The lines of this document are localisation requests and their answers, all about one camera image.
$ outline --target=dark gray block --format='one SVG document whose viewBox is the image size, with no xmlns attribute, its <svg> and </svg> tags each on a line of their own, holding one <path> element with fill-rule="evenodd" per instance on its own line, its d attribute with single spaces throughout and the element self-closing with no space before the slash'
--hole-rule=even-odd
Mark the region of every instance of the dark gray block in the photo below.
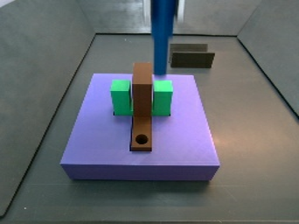
<svg viewBox="0 0 299 224">
<path fill-rule="evenodd" d="M 214 52 L 173 52 L 170 67 L 210 68 Z"/>
<path fill-rule="evenodd" d="M 13 1 L 0 21 L 1 216 L 94 33 L 72 0 Z"/>
<path fill-rule="evenodd" d="M 206 52 L 208 45 L 206 44 L 170 44 L 169 47 L 169 55 L 173 52 Z"/>
<path fill-rule="evenodd" d="M 237 38 L 299 115 L 297 9 L 297 0 L 264 0 Z"/>
</svg>

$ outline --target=green cube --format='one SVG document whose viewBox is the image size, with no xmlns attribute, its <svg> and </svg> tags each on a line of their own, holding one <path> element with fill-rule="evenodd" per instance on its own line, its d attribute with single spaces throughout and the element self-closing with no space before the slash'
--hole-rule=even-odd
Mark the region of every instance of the green cube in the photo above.
<svg viewBox="0 0 299 224">
<path fill-rule="evenodd" d="M 169 80 L 153 82 L 153 116 L 169 116 L 173 97 L 173 84 Z"/>
<path fill-rule="evenodd" d="M 130 116 L 130 81 L 112 80 L 109 93 L 114 116 Z"/>
</svg>

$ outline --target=metal wall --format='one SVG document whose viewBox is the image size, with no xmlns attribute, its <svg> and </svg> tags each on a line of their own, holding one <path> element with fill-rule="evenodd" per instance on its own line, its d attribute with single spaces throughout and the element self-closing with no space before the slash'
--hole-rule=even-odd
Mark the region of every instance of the metal wall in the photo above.
<svg viewBox="0 0 299 224">
<path fill-rule="evenodd" d="M 0 216 L 93 36 L 76 1 L 0 8 Z"/>
<path fill-rule="evenodd" d="M 297 9 L 297 0 L 264 0 L 237 38 L 299 115 Z"/>
<path fill-rule="evenodd" d="M 177 34 L 237 36 L 261 0 L 186 0 Z M 142 0 L 77 0 L 96 33 L 149 33 Z"/>
</svg>

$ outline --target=purple block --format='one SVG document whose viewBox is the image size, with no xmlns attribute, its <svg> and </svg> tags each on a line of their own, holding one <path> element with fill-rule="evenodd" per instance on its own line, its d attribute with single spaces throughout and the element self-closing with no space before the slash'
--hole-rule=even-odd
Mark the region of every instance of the purple block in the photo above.
<svg viewBox="0 0 299 224">
<path fill-rule="evenodd" d="M 210 180 L 220 161 L 192 75 L 172 81 L 172 115 L 153 117 L 152 152 L 129 151 L 132 116 L 113 116 L 112 80 L 93 74 L 60 165 L 70 179 Z"/>
</svg>

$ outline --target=gray floor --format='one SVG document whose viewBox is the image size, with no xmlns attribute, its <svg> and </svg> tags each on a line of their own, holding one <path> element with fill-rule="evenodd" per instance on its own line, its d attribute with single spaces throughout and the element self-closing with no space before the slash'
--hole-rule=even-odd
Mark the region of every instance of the gray floor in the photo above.
<svg viewBox="0 0 299 224">
<path fill-rule="evenodd" d="M 2 221 L 299 221 L 299 125 L 236 38 L 193 74 L 221 167 L 204 182 L 70 181 L 58 162 L 93 73 L 152 60 L 149 36 L 97 36 Z"/>
</svg>

